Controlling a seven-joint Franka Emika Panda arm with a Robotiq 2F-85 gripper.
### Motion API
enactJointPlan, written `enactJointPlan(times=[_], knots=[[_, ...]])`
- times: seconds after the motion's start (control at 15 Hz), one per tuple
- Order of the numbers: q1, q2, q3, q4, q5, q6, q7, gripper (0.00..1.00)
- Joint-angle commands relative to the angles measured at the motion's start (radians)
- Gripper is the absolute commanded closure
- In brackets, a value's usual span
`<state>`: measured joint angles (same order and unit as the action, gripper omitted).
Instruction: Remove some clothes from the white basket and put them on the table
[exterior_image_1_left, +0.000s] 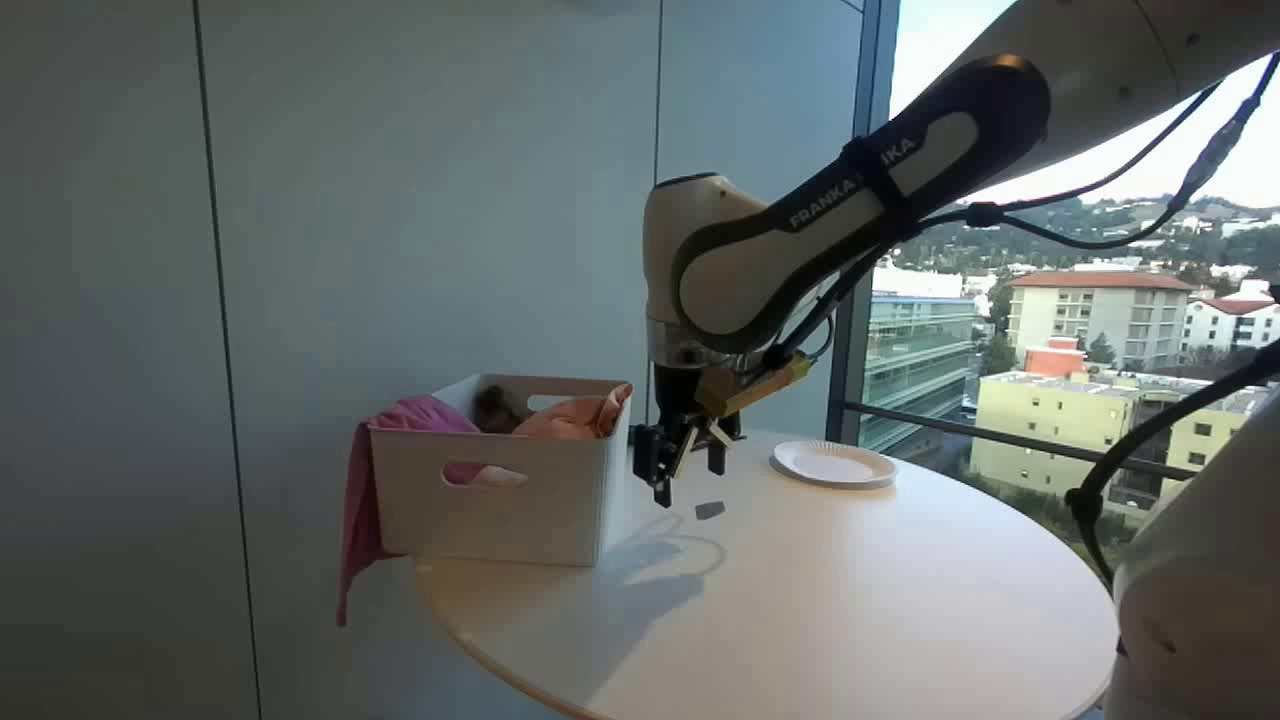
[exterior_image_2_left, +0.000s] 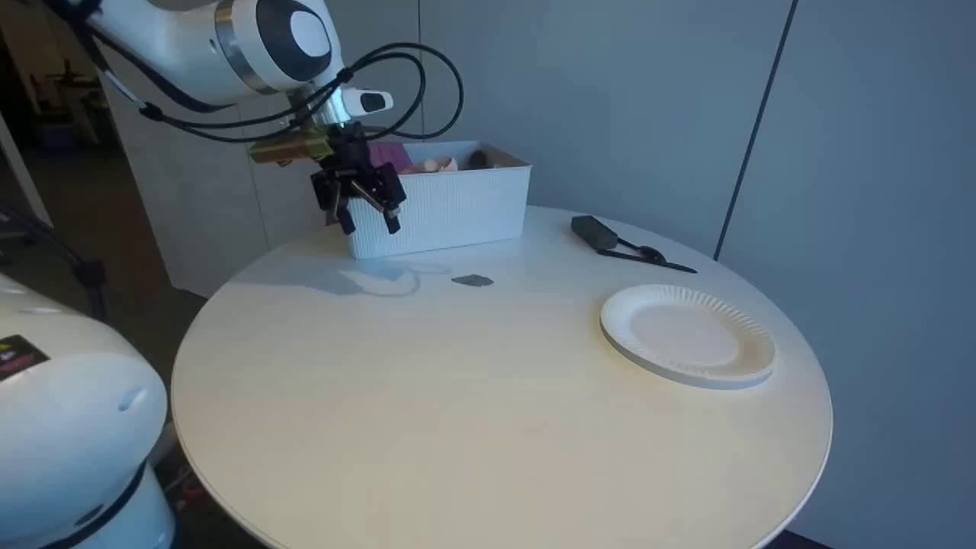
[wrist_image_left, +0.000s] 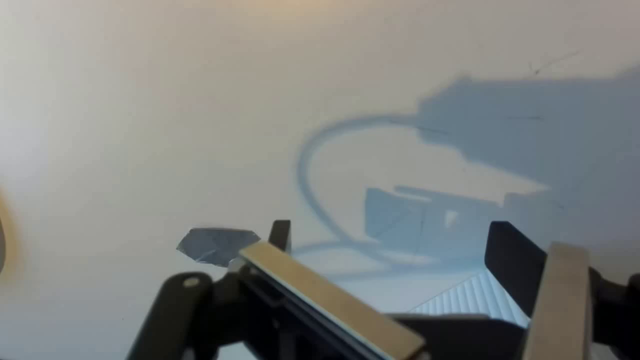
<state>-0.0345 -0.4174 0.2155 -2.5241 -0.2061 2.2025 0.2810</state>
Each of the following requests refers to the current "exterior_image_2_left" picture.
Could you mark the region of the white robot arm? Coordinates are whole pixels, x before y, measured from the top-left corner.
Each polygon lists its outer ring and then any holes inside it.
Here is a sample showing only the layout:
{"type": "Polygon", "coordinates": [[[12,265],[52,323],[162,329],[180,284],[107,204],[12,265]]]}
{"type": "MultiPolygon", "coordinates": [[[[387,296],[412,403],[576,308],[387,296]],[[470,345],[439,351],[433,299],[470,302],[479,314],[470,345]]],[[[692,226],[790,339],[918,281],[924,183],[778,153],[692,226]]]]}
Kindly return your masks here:
{"type": "MultiPolygon", "coordinates": [[[[360,92],[323,0],[210,0],[168,12],[143,0],[49,0],[79,34],[128,55],[189,110],[302,92],[284,137],[311,119],[339,156],[339,189],[397,214],[403,186],[375,168],[357,119],[390,104],[360,92]]],[[[3,287],[0,549],[168,549],[174,519],[149,467],[168,397],[107,323],[3,287]]]]}

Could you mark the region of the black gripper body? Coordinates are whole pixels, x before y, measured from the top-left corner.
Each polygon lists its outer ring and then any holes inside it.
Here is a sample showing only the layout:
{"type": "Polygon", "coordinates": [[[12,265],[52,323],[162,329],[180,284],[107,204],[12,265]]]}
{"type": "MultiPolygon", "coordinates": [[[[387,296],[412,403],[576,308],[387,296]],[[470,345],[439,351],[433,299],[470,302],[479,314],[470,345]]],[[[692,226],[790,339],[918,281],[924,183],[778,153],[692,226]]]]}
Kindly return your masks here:
{"type": "Polygon", "coordinates": [[[339,210],[348,198],[366,198],[378,210],[397,210],[406,201],[400,174],[390,162],[375,165],[360,125],[326,128],[329,156],[311,177],[317,204],[339,210]]]}

